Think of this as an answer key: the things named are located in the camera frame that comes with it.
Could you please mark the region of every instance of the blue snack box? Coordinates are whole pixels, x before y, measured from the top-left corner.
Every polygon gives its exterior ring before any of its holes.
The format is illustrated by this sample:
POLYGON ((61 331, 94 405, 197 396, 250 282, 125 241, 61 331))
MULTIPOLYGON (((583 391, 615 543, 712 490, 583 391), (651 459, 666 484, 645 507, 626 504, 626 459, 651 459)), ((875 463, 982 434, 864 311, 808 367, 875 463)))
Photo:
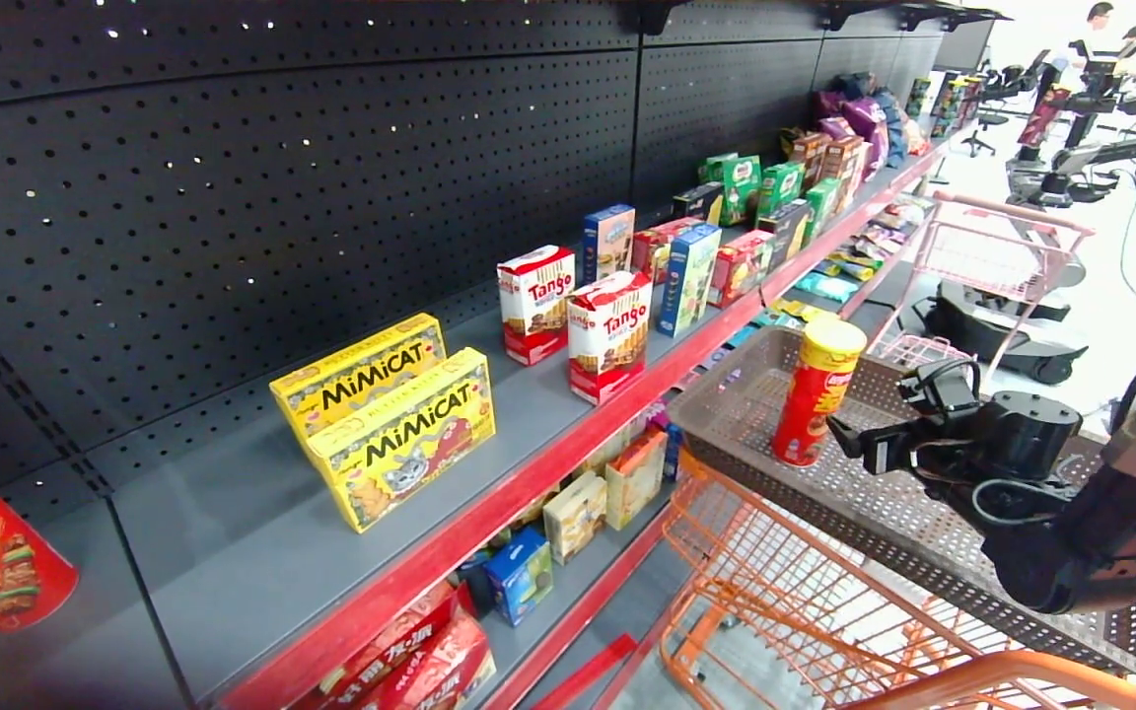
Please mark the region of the blue snack box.
POLYGON ((519 531, 506 548, 485 563, 493 602, 512 626, 550 594, 554 577, 550 571, 550 544, 532 527, 519 531))
POLYGON ((695 225, 673 237, 669 283, 663 287, 660 319, 654 329, 676 336, 703 318, 718 247, 721 247, 721 228, 716 225, 695 225))

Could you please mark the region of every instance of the mimicat box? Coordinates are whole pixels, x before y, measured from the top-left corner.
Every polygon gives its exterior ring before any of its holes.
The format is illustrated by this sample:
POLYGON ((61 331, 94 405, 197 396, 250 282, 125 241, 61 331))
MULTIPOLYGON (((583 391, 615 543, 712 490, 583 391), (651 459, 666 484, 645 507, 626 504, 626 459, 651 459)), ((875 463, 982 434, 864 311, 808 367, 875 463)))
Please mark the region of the mimicat box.
POLYGON ((669 284, 663 289, 658 332, 676 336, 685 333, 708 307, 708 286, 713 277, 713 260, 721 247, 721 229, 698 225, 673 240, 669 256, 669 284))
POLYGON ((488 637, 466 611, 399 666, 360 710, 454 710, 463 707, 498 673, 488 637))
POLYGON ((651 279, 618 272, 568 301, 568 384, 594 404, 646 367, 651 279))
POLYGON ((582 240, 582 278, 585 283, 630 268, 634 247, 634 207, 612 206, 586 216, 582 240))
POLYGON ((761 283, 770 273, 774 234, 752 229, 717 250, 713 279, 708 287, 709 304, 725 309, 761 283))
POLYGON ((536 365, 568 345, 576 265, 571 249, 549 245, 496 266, 502 345, 512 360, 536 365))
POLYGON ((651 283, 663 283, 669 274, 669 245, 673 237, 693 226, 703 224, 698 217, 666 222, 653 228, 645 228, 634 234, 634 259, 632 269, 644 274, 651 283))
POLYGON ((518 626, 554 586, 550 543, 532 527, 515 534, 511 542, 485 563, 485 571, 493 585, 496 610, 512 626, 518 626))
POLYGON ((737 225, 747 219, 757 208, 758 190, 761 189, 761 158, 747 156, 727 158, 721 162, 721 219, 718 225, 737 225))
POLYGON ((716 225, 721 219, 721 183, 708 182, 673 197, 673 216, 716 225))
POLYGON ((621 454, 609 461, 604 477, 608 481, 608 525, 612 529, 630 525, 634 516, 659 493, 668 441, 667 433, 648 427, 634 444, 628 444, 621 454))
POLYGON ((801 198, 803 162, 779 162, 761 170, 761 192, 757 201, 758 219, 771 215, 777 207, 801 198))
POLYGON ((493 436, 488 361, 461 349, 308 441, 344 520, 364 532, 493 436))
POLYGON ((567 565, 603 527, 608 512, 608 484, 594 474, 585 474, 568 484, 542 508, 550 556, 567 565))
POLYGON ((427 314, 335 351, 270 383, 270 394, 301 444, 375 396, 445 359, 441 324, 427 314))

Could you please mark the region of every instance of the gray shelf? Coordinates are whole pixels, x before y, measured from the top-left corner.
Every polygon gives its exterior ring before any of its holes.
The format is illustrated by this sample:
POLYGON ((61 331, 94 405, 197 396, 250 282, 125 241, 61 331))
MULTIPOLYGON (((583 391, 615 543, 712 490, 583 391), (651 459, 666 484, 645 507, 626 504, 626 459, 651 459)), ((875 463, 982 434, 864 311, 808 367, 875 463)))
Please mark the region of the gray shelf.
POLYGON ((78 567, 81 584, 49 619, 0 633, 0 707, 185 707, 108 503, 85 504, 40 529, 78 567))

